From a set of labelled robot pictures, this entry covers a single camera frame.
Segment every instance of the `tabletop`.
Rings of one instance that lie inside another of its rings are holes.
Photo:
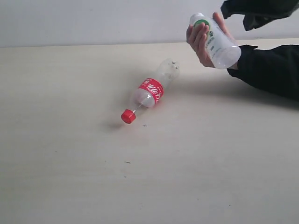
[[[181,75],[124,124],[168,57]],[[298,132],[299,103],[204,68],[186,43],[3,48],[0,223],[298,223]]]

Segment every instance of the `red bottle cap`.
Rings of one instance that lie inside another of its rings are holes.
[[[125,110],[121,115],[121,119],[127,124],[131,124],[136,119],[136,115],[131,110]]]

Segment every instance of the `bottle bottom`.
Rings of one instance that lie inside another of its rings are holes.
[[[241,49],[238,46],[225,48],[213,58],[213,65],[217,69],[228,69],[238,62],[241,56]]]

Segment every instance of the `red bottle label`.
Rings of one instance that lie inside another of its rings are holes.
[[[139,86],[139,89],[148,91],[153,96],[155,104],[164,94],[163,86],[152,78],[145,79],[144,82]]]

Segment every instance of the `plastic bottle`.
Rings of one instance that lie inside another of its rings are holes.
[[[156,72],[147,78],[130,98],[128,109],[121,115],[121,119],[131,124],[136,119],[138,111],[153,107],[163,96],[165,89],[180,74],[179,64],[168,58],[163,61]]]
[[[205,48],[214,67],[217,69],[228,69],[238,62],[241,56],[240,47],[223,33],[213,19],[205,17],[202,13],[196,13],[191,16],[190,24],[193,27],[201,23],[209,26]]]

